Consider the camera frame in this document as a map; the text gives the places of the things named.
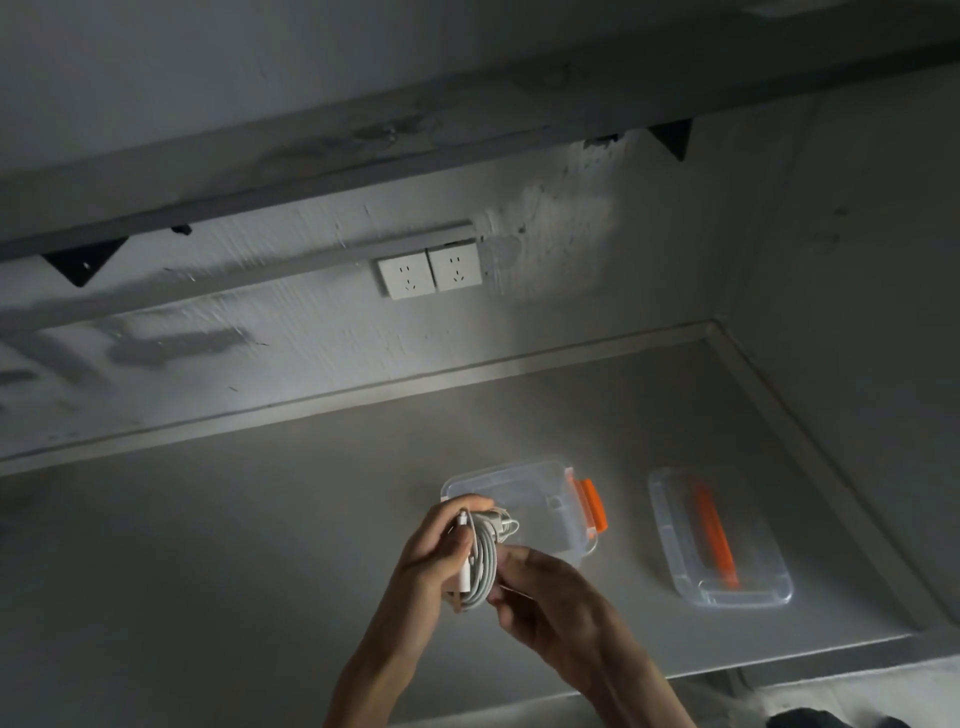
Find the gray desk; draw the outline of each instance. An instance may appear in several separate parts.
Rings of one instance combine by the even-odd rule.
[[[585,573],[668,675],[911,633],[698,343],[7,478],[0,715],[98,728],[319,720],[444,480],[551,452],[606,502],[610,530]],[[747,474],[794,577],[788,606],[711,611],[674,592],[646,477],[682,463]],[[394,718],[563,690],[492,611],[444,610]]]

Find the electrical outlet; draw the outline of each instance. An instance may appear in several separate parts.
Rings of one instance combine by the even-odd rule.
[[[387,293],[394,300],[410,299],[414,296],[425,296],[428,293],[437,292],[426,253],[378,260],[377,265],[380,267],[383,282],[387,286]]]
[[[448,245],[445,248],[430,251],[428,255],[438,291],[466,288],[483,282],[476,243]]]

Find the transparent box lid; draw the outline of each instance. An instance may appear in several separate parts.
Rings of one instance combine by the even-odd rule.
[[[476,493],[493,498],[520,524],[510,544],[529,546],[579,566],[607,527],[593,483],[564,458],[548,456],[450,478],[441,500]]]
[[[709,607],[786,604],[793,581],[737,468],[660,468],[648,486],[673,583]]]

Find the coiled cable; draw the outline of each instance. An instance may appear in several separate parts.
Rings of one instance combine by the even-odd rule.
[[[486,601],[496,581],[496,545],[517,533],[520,524],[502,508],[461,511],[457,523],[469,525],[473,531],[473,546],[461,571],[460,592],[454,595],[454,608],[459,596],[460,610],[465,611]]]

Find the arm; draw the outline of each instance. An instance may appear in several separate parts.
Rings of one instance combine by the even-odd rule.
[[[470,551],[469,528],[447,530],[461,509],[492,506],[489,498],[462,496],[430,509],[400,554],[367,633],[337,681],[324,728],[387,724],[437,628],[443,583],[460,571]]]
[[[590,701],[610,728],[695,728],[627,625],[569,564],[523,546],[497,547],[500,625]]]

